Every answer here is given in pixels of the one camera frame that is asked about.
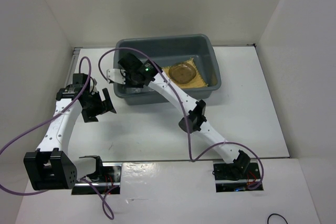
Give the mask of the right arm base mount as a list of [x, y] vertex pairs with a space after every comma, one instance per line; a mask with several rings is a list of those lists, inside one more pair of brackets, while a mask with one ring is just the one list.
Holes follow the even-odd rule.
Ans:
[[256, 162], [214, 162], [212, 175], [217, 193], [263, 190], [261, 168]]

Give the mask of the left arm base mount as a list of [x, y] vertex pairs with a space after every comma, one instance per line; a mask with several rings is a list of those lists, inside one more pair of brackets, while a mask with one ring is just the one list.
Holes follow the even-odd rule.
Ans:
[[[122, 175], [122, 163], [104, 162], [101, 175], [90, 175], [88, 178], [100, 195], [119, 195]], [[94, 195], [96, 192], [86, 182], [77, 182], [71, 191], [72, 195]]]

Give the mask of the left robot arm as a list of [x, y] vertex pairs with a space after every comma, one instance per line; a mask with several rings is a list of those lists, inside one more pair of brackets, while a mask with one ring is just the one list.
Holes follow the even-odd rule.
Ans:
[[35, 151], [27, 152], [24, 165], [34, 190], [72, 189], [83, 177], [98, 182], [104, 177], [103, 162], [98, 155], [71, 160], [68, 147], [74, 125], [79, 116], [84, 122], [97, 122], [97, 116], [115, 113], [109, 92], [90, 87], [91, 77], [75, 73], [72, 84], [61, 88], [56, 95], [55, 119]]

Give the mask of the bamboo mat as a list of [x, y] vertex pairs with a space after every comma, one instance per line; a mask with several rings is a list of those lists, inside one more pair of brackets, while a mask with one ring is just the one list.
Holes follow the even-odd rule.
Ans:
[[194, 58], [162, 68], [167, 76], [181, 89], [203, 88], [208, 84], [199, 73]]

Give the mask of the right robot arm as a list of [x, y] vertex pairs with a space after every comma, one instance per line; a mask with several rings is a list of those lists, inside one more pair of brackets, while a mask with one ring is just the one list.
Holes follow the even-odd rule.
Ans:
[[228, 141], [206, 119], [204, 100], [197, 100], [185, 93], [152, 60], [142, 62], [128, 53], [118, 64], [125, 70], [127, 84], [138, 84], [155, 90], [181, 112], [182, 119], [178, 124], [187, 133], [189, 145], [192, 134], [201, 137], [228, 164], [227, 174], [232, 180], [239, 180], [248, 173], [250, 157], [242, 150], [227, 146]]

